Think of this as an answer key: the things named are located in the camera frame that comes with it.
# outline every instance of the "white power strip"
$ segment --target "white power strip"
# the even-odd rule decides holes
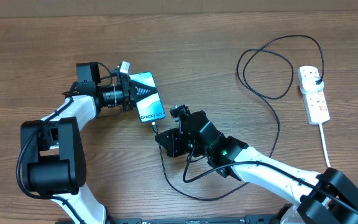
[[[323,91],[324,82],[319,85],[316,84],[315,81],[320,78],[320,75],[318,69],[312,66],[300,67],[298,69],[298,78],[309,124],[318,124],[327,167],[331,167],[323,131],[323,123],[330,119]]]

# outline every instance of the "wood grain surface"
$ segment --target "wood grain surface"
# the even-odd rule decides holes
[[[0,18],[358,10],[358,0],[0,0]]]
[[[268,154],[276,122],[267,106],[238,82],[235,67],[243,51],[289,34],[310,35],[323,48],[331,114],[324,128],[331,165],[358,186],[358,11],[0,19],[0,223],[68,218],[52,202],[27,198],[17,187],[15,166],[20,125],[63,103],[61,92],[76,81],[75,63],[99,61],[113,67],[127,60],[132,73],[151,71],[167,114],[182,103],[191,111],[205,110],[225,135]],[[318,49],[308,39],[284,39],[269,49],[288,57],[295,70],[321,68]],[[282,59],[260,54],[247,77],[256,90],[277,96],[288,86],[291,72]],[[282,124],[273,158],[324,172],[318,127],[307,122],[297,83],[295,72],[288,94],[270,101]],[[102,111],[114,113],[116,108]],[[158,125],[164,131],[177,123],[167,116]],[[136,111],[94,119],[81,138],[87,183],[117,218],[238,217],[276,213],[285,203],[252,184],[217,202],[177,194],[163,178],[152,128],[139,121]],[[218,174],[184,184],[185,159],[166,157],[165,163],[168,178],[188,194],[216,197],[241,184]],[[189,176],[207,169],[206,161],[198,162]]]

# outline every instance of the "smartphone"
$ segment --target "smartphone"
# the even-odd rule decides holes
[[[138,95],[145,95],[147,97],[136,102],[137,112],[139,114],[139,119],[141,122],[151,122],[165,117],[164,108],[158,94],[157,87],[155,86],[153,74],[151,72],[144,72],[129,75],[132,81],[141,83],[146,87],[151,87],[154,89],[150,94],[150,90],[147,88],[137,87]]]

